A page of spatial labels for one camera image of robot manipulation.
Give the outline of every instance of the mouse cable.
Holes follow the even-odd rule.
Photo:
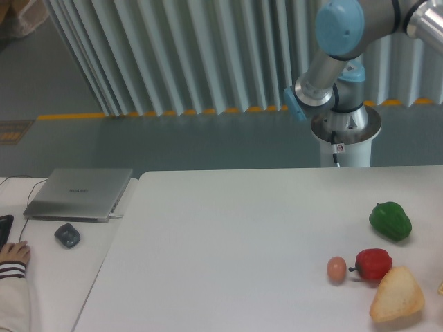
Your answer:
[[[14,175],[14,176],[9,176],[7,178],[5,178],[0,185],[3,185],[7,180],[9,180],[10,178],[32,178],[32,176],[29,175]]]
[[[34,187],[31,189],[31,191],[30,191],[30,193],[29,193],[28,201],[27,201],[27,203],[26,203],[26,207],[29,206],[30,195],[33,194],[33,191],[34,191],[35,187],[37,187],[37,185],[39,185],[40,183],[43,183],[43,182],[45,182],[45,181],[47,181],[47,179],[46,179],[46,180],[42,180],[42,181],[37,182],[36,184],[34,184]],[[21,242],[21,236],[23,235],[23,231],[25,230],[26,225],[28,225],[28,221],[29,221],[29,218],[26,218],[25,226],[23,226],[23,228],[21,229],[21,232],[20,232],[19,242]]]

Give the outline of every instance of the person's hand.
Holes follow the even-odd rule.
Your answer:
[[[28,265],[30,259],[30,248],[27,241],[19,243],[7,243],[0,250],[0,263],[5,261],[19,261]]]

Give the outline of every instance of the striped sleeve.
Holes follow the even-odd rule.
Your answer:
[[[4,261],[0,263],[0,279],[24,278],[26,275],[26,264],[20,261]]]

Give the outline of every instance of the gray floor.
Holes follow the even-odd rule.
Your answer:
[[[47,21],[0,50],[0,120],[95,113],[82,75]],[[372,164],[443,165],[443,109],[377,107],[383,129]],[[0,176],[48,176],[56,167],[174,169],[319,167],[309,123],[288,112],[160,118],[39,120],[17,145],[0,145]]]

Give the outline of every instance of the laptop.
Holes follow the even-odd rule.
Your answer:
[[[131,175],[132,169],[55,169],[23,215],[106,223]]]

